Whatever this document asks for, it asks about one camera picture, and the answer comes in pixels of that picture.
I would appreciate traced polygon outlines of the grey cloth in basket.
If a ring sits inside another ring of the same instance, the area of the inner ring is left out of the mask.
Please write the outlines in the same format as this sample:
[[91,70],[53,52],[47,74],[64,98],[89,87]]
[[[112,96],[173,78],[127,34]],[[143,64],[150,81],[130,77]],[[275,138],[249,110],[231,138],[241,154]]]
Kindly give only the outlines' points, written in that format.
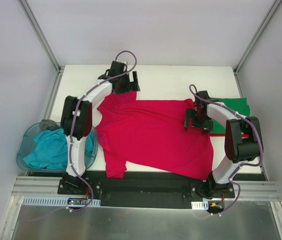
[[50,119],[43,119],[39,123],[40,131],[55,131],[60,129],[61,127],[53,120]]

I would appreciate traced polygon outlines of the magenta t shirt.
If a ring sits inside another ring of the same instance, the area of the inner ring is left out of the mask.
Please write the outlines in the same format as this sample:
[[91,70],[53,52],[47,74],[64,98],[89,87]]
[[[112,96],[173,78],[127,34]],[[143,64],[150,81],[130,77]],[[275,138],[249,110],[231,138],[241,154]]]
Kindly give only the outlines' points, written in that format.
[[98,106],[97,125],[106,175],[122,178],[126,162],[205,180],[212,171],[210,135],[184,128],[193,100],[137,100],[135,92],[111,94]]

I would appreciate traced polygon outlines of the folded green t shirt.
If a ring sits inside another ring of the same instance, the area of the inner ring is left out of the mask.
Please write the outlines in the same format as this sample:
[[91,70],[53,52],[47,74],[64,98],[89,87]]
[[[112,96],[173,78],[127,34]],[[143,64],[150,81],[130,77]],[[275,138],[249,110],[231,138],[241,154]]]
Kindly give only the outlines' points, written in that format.
[[[250,107],[247,98],[213,98],[214,102],[223,102],[227,107],[241,115],[250,116]],[[213,120],[211,133],[225,133],[225,128],[216,120]]]

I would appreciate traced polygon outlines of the folded red t shirt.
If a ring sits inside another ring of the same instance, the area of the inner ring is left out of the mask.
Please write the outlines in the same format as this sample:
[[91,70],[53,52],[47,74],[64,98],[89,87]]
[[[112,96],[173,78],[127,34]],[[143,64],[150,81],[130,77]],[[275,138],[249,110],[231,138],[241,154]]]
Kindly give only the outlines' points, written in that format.
[[[226,134],[225,133],[211,133],[210,134],[211,137],[225,137]],[[241,134],[242,138],[248,138],[249,134]]]

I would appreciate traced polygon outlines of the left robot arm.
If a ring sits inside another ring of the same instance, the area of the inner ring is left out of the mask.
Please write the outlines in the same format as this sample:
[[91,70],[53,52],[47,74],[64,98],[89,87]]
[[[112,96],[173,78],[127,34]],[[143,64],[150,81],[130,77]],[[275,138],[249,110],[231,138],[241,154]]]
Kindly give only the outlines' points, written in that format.
[[81,97],[65,98],[61,127],[68,145],[68,165],[66,175],[73,177],[69,189],[77,195],[86,190],[86,182],[80,177],[85,173],[85,144],[92,129],[92,110],[106,96],[116,93],[140,91],[138,75],[133,66],[127,69],[127,63],[114,60],[109,69],[100,75],[95,85]]

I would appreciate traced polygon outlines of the right aluminium frame post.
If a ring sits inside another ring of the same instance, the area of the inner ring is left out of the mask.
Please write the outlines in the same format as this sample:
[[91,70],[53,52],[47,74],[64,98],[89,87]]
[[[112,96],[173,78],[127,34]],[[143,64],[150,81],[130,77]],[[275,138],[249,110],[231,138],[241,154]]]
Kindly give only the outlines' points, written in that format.
[[242,69],[243,65],[247,61],[247,59],[248,59],[249,55],[251,54],[252,50],[254,49],[254,47],[256,46],[258,41],[261,39],[263,33],[265,32],[265,30],[269,26],[270,22],[272,21],[273,17],[275,16],[277,11],[279,10],[281,4],[282,4],[282,0],[274,0],[272,2],[272,4],[270,5],[270,8],[268,9],[264,18],[260,22],[256,32],[254,33],[254,35],[251,38],[248,46],[246,47],[245,51],[243,52],[243,55],[239,59],[235,68],[233,69],[233,73],[234,73],[235,76],[238,75],[239,71]]

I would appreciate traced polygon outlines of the teal t shirt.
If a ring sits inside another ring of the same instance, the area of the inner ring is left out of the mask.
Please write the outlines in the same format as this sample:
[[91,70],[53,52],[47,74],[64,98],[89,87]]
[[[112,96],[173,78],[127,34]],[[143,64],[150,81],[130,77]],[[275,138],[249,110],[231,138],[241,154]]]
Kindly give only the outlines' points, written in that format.
[[45,172],[65,171],[68,164],[68,146],[64,130],[44,130],[34,137],[34,150],[23,158],[31,169]]

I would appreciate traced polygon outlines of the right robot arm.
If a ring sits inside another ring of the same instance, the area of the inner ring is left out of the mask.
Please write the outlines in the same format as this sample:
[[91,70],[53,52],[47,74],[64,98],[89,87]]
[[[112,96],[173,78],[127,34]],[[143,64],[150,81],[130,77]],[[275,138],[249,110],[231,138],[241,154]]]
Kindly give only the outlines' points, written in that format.
[[195,101],[193,108],[186,110],[184,128],[194,127],[211,133],[213,121],[225,128],[225,156],[206,179],[206,192],[215,198],[223,193],[223,185],[230,183],[243,166],[258,167],[262,163],[263,143],[259,120],[240,114],[221,101],[212,100],[207,91],[192,94]]

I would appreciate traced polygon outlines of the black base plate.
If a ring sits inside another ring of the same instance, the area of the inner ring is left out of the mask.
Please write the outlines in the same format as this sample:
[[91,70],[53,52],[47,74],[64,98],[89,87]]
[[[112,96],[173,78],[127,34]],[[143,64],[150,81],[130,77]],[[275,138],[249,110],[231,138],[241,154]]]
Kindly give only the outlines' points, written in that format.
[[71,196],[88,194],[99,200],[103,207],[156,209],[190,209],[193,202],[200,202],[204,197],[234,198],[231,183],[217,186],[168,172],[128,171],[123,178],[108,178],[104,171],[88,170],[83,178],[84,182],[75,178],[73,183],[69,183],[70,178],[64,175],[57,193]]

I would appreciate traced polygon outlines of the left aluminium frame post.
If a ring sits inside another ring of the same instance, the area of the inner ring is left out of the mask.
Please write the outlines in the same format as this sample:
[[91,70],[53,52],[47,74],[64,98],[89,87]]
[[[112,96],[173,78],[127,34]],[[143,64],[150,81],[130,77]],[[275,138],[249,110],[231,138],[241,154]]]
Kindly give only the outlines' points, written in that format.
[[18,0],[22,10],[24,11],[37,39],[39,40],[44,52],[46,53],[49,61],[51,62],[53,68],[55,69],[56,73],[61,72],[61,66],[59,62],[57,61],[55,54],[53,53],[52,48],[50,47],[50,44],[48,43],[45,34],[43,33],[43,30],[27,0]]

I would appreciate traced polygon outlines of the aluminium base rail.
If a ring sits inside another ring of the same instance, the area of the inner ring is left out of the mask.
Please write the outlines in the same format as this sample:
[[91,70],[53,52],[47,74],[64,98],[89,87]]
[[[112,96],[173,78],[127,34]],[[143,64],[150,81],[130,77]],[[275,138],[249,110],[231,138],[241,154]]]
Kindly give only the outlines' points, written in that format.
[[[16,178],[12,194],[15,196],[53,196],[61,178],[47,176],[19,176]],[[282,202],[282,194],[274,181],[242,181],[235,180],[240,185],[239,200]]]

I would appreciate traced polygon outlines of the aluminium frame post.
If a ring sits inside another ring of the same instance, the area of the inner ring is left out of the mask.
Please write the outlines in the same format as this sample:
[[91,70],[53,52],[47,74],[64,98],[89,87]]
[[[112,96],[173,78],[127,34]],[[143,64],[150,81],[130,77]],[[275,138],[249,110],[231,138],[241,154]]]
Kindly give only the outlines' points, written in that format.
[[239,59],[235,68],[233,69],[233,73],[234,73],[235,76],[238,75],[239,71],[242,69],[243,65],[247,61],[247,59],[248,59],[249,55],[251,54],[252,50],[254,49],[254,47],[256,46],[258,41],[261,39],[263,33],[265,32],[265,30],[269,26],[270,22],[272,21],[273,17],[275,16],[277,11],[279,10],[281,4],[282,4],[282,0],[274,0],[272,2],[272,4],[270,5],[270,8],[268,9],[264,18],[260,22],[256,32],[254,33],[254,35],[251,38],[248,46],[246,47],[245,51],[243,52],[243,55]]
[[50,47],[50,44],[48,43],[45,34],[43,33],[43,30],[27,0],[18,0],[22,10],[24,11],[37,39],[39,40],[44,52],[46,53],[49,61],[51,62],[53,68],[55,69],[56,73],[61,72],[61,66],[59,62],[57,61],[55,54],[53,53],[52,48]]

